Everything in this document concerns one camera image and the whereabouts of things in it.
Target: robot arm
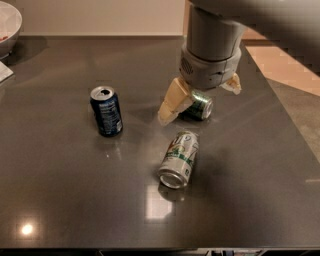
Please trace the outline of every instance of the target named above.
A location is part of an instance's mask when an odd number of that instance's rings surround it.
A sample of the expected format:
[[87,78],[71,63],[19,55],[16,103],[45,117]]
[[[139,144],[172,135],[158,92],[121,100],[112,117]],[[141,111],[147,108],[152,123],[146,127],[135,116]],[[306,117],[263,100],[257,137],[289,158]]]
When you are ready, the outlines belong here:
[[241,57],[245,26],[320,74],[319,0],[190,1],[180,72],[193,87],[212,88],[231,78]]

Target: white wall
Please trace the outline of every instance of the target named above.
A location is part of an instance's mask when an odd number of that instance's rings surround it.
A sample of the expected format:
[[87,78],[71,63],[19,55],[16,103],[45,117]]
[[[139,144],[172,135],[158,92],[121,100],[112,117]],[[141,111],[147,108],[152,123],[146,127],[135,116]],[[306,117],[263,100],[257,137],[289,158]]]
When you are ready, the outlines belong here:
[[182,35],[185,0],[4,0],[21,35]]

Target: table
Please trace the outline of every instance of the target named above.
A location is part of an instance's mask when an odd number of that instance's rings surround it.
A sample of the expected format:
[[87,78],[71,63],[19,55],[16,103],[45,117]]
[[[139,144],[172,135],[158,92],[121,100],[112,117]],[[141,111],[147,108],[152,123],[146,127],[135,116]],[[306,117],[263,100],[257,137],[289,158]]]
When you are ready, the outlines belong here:
[[[244,47],[239,96],[210,90],[208,120],[159,125],[183,40],[20,37],[0,86],[0,248],[320,248],[320,165]],[[119,95],[113,138],[99,85]],[[156,171],[184,129],[200,150],[171,190]]]

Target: bowl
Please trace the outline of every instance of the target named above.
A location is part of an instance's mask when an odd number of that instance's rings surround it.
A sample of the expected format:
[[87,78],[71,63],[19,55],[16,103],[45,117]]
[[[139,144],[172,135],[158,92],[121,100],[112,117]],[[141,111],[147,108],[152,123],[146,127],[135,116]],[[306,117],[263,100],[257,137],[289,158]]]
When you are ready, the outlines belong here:
[[0,1],[0,60],[12,51],[22,25],[21,13],[12,5]]

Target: dark blue can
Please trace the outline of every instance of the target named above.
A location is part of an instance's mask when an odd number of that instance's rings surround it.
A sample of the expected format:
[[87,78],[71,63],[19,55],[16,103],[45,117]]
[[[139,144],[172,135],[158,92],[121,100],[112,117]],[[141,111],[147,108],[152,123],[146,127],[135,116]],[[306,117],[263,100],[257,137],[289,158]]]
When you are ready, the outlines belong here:
[[112,137],[123,129],[119,99],[110,86],[99,86],[91,91],[90,104],[94,111],[99,133]]

